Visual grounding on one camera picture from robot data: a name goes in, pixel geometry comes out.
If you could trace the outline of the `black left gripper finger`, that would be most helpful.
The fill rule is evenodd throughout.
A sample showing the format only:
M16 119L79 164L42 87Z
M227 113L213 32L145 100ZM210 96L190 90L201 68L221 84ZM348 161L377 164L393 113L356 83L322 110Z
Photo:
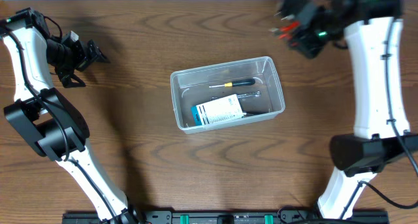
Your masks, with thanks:
M74 73L66 74L60 78L64 88L84 88L86 84Z
M93 40L88 41L89 59L92 62L110 63L108 58L102 53L100 48Z

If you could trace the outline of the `red handled pliers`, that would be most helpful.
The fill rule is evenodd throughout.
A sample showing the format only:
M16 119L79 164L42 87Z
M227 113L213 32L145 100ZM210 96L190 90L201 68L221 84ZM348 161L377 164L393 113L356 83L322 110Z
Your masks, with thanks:
M292 32L300 26L300 22L292 22L290 25L283 27L274 27L270 29L270 32L278 39L292 39Z

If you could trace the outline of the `black yellow screwdriver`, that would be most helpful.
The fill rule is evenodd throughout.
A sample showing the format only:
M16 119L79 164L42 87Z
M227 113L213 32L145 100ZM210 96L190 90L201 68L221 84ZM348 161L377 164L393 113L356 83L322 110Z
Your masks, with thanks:
M253 78L248 78L245 80L235 80L232 82L227 82L220 85L210 86L210 88L233 88L233 87L240 87L240 86L252 86L255 84L255 80Z

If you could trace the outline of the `silver combination wrench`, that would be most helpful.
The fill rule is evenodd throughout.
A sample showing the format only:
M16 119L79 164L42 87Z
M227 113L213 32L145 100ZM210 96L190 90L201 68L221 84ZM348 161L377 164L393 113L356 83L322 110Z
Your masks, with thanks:
M250 97L260 97L261 96L261 92L260 91L254 91L251 93L243 93L243 94L233 94L236 95L237 99L245 99L245 98L250 98ZM212 97L211 101L213 100L217 100L220 98L224 98L224 97Z

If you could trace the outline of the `small claw hammer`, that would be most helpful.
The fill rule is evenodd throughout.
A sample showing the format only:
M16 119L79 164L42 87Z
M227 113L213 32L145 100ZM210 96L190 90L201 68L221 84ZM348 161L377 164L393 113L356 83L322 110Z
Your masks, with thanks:
M267 114L268 112L245 112L245 111L243 111L242 113L245 117L252 117L252 116Z

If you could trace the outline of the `blue white cardboard box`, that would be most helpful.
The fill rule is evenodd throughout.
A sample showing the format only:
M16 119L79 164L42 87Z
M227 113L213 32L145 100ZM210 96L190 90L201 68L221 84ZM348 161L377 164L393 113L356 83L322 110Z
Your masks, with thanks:
M229 95L191 107L196 125L210 125L244 117L238 95Z

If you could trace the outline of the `clear plastic container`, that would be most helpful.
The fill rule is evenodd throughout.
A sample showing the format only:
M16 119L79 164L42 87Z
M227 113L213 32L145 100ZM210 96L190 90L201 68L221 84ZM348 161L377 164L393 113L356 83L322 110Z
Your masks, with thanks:
M252 86L210 88L235 80L253 78ZM220 63L194 69L176 71L170 76L173 111L179 129L186 134L255 123L275 118L285 110L280 79L270 57L256 57L228 63ZM196 125L191 107L211 101L212 97L260 91L260 97L239 99L242 111L268 112L210 125Z

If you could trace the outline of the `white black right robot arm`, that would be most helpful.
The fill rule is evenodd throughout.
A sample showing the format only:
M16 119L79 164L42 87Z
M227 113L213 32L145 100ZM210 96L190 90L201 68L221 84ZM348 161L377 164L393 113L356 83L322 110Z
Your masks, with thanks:
M410 131L402 100L400 39L402 0L283 0L277 11L289 25L274 30L291 49L313 59L332 43L348 50L355 90L353 132L330 140L334 163L312 221L354 222L353 209L365 187L383 169L407 158L417 162L417 135Z

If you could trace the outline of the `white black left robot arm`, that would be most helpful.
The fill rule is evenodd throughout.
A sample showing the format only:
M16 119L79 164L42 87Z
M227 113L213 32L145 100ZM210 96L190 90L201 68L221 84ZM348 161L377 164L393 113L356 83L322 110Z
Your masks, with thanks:
M55 88L83 88L75 75L108 58L93 40L73 31L54 36L42 13L26 8L1 20L1 40L12 59L14 102L4 108L10 125L41 157L65 169L95 207L99 223L142 223L126 194L110 179L91 149L81 113Z

